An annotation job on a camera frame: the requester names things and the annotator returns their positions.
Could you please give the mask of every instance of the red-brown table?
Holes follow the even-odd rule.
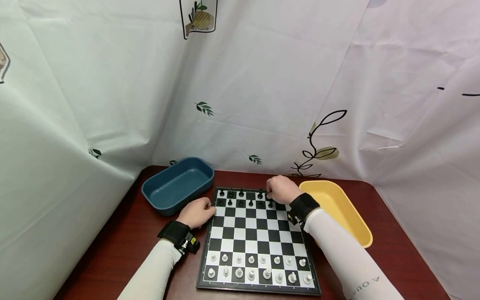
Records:
[[[105,224],[55,299],[116,299],[157,242],[156,235],[173,217],[160,216],[141,193],[142,183],[164,167],[142,171]],[[271,175],[216,171],[214,185],[203,196],[212,198],[215,186],[260,189]],[[297,184],[308,180],[292,178]],[[348,195],[373,234],[367,249],[405,299],[448,300],[426,263],[403,232],[373,186],[362,181],[332,180]],[[202,247],[188,254],[173,270],[165,299],[299,299],[293,295],[196,289],[206,226],[196,232]],[[323,292],[322,299],[344,299],[340,282],[322,251],[307,239]]]

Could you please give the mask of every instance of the right hand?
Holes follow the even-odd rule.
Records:
[[[278,175],[267,180],[268,198],[280,204],[290,204],[303,194],[298,186],[285,176]]]

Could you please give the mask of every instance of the white backdrop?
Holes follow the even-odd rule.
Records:
[[[370,182],[480,298],[479,8],[219,0],[185,40],[177,1],[1,1],[0,299],[53,297],[141,168],[187,156]]]

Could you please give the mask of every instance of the white sleeve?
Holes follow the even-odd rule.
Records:
[[[118,297],[121,300],[163,299],[168,277],[181,254],[168,240],[160,240]]]
[[[323,209],[307,217],[304,230],[320,245],[348,300],[403,299],[367,251]]]

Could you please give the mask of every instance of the chessboard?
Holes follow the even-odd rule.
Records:
[[[216,188],[197,288],[320,296],[312,258],[289,206],[262,190]]]

